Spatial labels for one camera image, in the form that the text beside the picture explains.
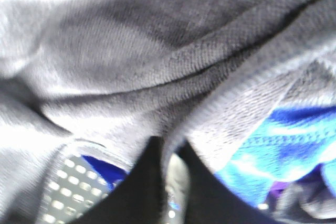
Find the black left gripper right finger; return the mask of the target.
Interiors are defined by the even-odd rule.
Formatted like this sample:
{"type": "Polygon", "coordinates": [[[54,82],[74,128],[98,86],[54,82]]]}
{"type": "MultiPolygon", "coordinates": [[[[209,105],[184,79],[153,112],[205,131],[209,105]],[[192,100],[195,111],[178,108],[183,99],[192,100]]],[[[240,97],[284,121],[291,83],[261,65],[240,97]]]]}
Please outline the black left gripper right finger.
{"type": "Polygon", "coordinates": [[[185,223],[267,223],[268,217],[250,207],[214,177],[189,143],[181,148],[181,158],[190,172],[190,192],[185,223]]]}

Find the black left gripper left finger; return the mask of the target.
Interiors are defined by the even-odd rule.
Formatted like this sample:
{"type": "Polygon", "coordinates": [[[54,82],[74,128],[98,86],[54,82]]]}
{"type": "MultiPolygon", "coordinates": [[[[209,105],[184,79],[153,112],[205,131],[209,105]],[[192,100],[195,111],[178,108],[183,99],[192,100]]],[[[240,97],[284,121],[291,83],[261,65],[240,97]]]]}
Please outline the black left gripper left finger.
{"type": "Polygon", "coordinates": [[[162,139],[149,138],[129,175],[75,223],[159,223],[163,208],[162,139]]]}

